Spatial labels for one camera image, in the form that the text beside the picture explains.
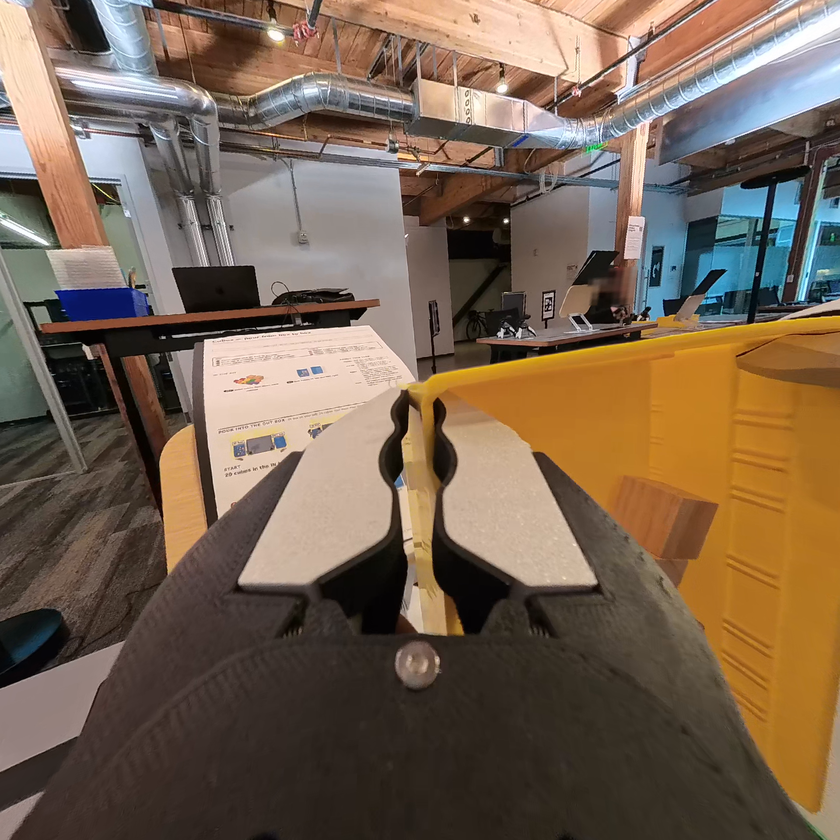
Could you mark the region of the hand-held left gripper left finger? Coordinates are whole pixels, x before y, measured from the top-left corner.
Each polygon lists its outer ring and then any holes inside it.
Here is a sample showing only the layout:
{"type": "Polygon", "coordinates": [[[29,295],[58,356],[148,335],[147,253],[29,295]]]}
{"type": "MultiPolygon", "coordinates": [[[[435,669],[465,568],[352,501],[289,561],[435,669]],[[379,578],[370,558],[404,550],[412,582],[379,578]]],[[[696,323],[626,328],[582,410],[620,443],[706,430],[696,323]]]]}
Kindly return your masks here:
{"type": "Polygon", "coordinates": [[[302,451],[238,577],[260,594],[331,600],[364,634],[396,628],[408,562],[396,482],[407,391],[354,408],[302,451]]]}

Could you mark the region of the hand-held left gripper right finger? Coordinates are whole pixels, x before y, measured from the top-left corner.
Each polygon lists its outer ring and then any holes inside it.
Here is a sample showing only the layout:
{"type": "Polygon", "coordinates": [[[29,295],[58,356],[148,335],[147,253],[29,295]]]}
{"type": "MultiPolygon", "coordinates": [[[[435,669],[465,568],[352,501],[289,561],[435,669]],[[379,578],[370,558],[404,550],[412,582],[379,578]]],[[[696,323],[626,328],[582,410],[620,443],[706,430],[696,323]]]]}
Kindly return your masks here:
{"type": "Polygon", "coordinates": [[[599,581],[549,477],[555,465],[457,395],[434,400],[434,578],[461,633],[511,609],[525,633],[559,636],[554,612],[599,605],[599,581]]]}

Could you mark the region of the yellow plastic box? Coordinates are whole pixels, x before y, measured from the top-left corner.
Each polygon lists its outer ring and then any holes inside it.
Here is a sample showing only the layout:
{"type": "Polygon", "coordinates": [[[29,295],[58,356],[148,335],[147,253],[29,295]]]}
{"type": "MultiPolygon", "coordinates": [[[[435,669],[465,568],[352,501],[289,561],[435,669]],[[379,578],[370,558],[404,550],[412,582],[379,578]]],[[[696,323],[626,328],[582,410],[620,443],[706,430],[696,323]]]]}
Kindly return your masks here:
{"type": "Polygon", "coordinates": [[[838,316],[643,339],[413,385],[425,443],[452,392],[604,508],[636,476],[718,504],[679,590],[789,796],[838,804],[838,316]]]}

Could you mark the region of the pile of wooden and coloured cubes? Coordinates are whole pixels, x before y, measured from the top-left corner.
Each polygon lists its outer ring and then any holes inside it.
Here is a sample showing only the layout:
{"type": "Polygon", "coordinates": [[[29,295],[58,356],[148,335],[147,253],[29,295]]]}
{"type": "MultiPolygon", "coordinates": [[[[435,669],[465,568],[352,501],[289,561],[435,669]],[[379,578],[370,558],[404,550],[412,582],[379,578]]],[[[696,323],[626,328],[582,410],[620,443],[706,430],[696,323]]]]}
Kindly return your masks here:
{"type": "Polygon", "coordinates": [[[623,476],[612,516],[678,586],[700,556],[718,511],[714,501],[652,479],[623,476]]]}

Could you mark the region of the pale wooden display board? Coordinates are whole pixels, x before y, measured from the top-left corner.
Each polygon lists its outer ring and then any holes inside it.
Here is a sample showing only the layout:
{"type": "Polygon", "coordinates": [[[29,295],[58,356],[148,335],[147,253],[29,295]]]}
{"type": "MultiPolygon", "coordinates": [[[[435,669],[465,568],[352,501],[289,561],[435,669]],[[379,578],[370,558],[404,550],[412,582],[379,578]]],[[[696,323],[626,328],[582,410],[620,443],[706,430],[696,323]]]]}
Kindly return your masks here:
{"type": "Polygon", "coordinates": [[[167,573],[207,530],[194,425],[187,425],[165,444],[159,461],[167,573]]]}

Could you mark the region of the printed instruction sheet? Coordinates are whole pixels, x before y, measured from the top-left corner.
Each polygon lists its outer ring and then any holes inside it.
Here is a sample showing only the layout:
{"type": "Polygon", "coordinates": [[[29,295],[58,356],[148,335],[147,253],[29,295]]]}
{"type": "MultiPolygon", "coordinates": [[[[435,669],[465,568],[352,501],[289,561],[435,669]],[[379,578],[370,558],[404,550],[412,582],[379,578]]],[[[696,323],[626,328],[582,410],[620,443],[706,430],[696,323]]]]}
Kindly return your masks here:
{"type": "Polygon", "coordinates": [[[415,380],[368,325],[199,343],[192,405],[207,523],[342,416],[415,380]]]}

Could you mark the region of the long work desk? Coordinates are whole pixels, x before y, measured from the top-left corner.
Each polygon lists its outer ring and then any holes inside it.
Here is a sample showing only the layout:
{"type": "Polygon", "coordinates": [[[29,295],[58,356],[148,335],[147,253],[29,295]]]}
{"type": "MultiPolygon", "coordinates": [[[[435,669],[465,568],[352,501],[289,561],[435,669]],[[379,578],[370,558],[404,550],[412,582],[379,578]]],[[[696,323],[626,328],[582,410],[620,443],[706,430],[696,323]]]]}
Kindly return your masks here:
{"type": "Polygon", "coordinates": [[[549,330],[523,339],[490,337],[478,339],[477,344],[490,347],[490,363],[519,361],[530,355],[545,356],[599,346],[635,342],[643,334],[657,328],[656,322],[598,325],[593,330],[549,330]]]}

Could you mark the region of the black bag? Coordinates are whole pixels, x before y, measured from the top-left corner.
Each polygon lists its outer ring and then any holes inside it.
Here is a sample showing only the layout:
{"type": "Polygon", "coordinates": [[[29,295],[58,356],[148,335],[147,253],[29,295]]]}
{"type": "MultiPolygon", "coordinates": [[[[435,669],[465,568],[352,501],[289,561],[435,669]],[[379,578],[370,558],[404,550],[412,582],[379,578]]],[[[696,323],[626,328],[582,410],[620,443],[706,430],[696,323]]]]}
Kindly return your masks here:
{"type": "Polygon", "coordinates": [[[283,289],[271,302],[271,305],[274,307],[299,307],[303,304],[329,304],[355,300],[354,294],[345,288],[322,287],[317,289],[290,290],[284,283],[277,280],[272,283],[271,290],[274,291],[275,286],[278,285],[283,286],[283,289]]]}

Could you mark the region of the black laptop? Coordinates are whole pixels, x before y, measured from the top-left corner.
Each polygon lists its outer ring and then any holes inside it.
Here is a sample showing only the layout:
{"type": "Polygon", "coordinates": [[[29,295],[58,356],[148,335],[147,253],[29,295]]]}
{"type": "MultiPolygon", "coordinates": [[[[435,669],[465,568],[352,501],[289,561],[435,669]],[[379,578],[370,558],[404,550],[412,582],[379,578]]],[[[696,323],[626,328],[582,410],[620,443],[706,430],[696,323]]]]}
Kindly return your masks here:
{"type": "Polygon", "coordinates": [[[174,267],[172,274],[186,313],[260,307],[253,266],[174,267]]]}

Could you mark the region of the blue plastic bin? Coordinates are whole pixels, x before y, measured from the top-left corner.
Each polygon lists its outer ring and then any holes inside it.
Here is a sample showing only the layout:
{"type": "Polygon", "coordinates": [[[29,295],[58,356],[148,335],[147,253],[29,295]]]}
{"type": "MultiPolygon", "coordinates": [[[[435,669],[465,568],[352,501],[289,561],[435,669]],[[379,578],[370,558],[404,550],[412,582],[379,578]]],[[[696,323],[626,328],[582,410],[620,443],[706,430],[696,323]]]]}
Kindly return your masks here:
{"type": "Polygon", "coordinates": [[[131,287],[56,290],[68,319],[73,322],[133,319],[150,315],[146,295],[131,287]]]}

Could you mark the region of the black round stool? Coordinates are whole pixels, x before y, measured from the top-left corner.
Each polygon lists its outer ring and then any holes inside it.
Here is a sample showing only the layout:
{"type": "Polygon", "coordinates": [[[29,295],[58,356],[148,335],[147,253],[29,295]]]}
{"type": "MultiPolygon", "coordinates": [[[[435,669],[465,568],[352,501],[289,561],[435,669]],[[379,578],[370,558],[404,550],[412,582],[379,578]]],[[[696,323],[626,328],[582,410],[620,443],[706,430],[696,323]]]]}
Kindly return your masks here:
{"type": "Polygon", "coordinates": [[[38,673],[65,646],[69,631],[54,608],[20,613],[1,621],[1,687],[38,673]]]}

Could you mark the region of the stack of clear bubble wrap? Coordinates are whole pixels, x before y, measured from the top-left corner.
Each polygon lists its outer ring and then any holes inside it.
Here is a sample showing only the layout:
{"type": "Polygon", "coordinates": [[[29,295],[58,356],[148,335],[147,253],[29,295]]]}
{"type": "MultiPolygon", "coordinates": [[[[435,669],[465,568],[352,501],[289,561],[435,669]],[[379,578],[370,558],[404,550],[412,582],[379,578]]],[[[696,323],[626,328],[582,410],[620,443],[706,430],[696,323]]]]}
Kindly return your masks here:
{"type": "Polygon", "coordinates": [[[124,288],[128,283],[111,246],[55,248],[45,252],[59,290],[124,288]]]}

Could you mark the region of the wooden desk with black frame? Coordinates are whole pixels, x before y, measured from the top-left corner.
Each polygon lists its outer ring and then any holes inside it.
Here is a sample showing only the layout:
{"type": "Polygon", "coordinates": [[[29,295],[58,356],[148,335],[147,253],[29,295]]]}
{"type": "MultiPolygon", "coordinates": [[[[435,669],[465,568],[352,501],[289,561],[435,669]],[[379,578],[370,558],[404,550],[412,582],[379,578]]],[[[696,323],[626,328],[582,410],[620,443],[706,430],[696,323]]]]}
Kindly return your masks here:
{"type": "Polygon", "coordinates": [[[42,324],[43,334],[70,335],[99,357],[107,374],[133,449],[142,465],[150,496],[162,511],[162,450],[170,432],[149,366],[150,354],[191,350],[208,335],[253,329],[346,327],[367,309],[378,308],[379,299],[305,303],[136,318],[100,319],[42,324]]]}

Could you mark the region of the silver vertical duct pipe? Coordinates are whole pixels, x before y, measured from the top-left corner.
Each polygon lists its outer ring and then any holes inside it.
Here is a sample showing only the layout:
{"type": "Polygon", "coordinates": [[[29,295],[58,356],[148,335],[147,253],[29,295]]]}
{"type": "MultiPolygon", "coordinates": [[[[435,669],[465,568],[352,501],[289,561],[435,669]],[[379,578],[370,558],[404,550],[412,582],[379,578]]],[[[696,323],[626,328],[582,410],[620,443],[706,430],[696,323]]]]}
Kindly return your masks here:
{"type": "Polygon", "coordinates": [[[196,209],[193,179],[186,163],[180,126],[173,118],[151,121],[149,126],[175,196],[192,263],[208,267],[211,262],[196,209]]]}
{"type": "Polygon", "coordinates": [[[235,256],[224,214],[217,117],[195,115],[189,118],[189,123],[194,139],[199,183],[204,194],[219,262],[222,266],[234,266],[235,256]]]}

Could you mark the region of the rectangular metal duct box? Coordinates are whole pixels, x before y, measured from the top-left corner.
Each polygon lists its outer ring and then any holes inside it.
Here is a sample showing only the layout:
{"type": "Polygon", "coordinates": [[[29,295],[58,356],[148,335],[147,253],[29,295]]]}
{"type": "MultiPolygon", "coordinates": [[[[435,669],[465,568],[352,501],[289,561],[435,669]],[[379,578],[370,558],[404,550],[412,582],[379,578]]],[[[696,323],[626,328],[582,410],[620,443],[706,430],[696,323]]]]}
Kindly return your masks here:
{"type": "Polygon", "coordinates": [[[433,80],[413,86],[416,113],[408,135],[497,148],[571,148],[563,121],[528,101],[433,80]]]}

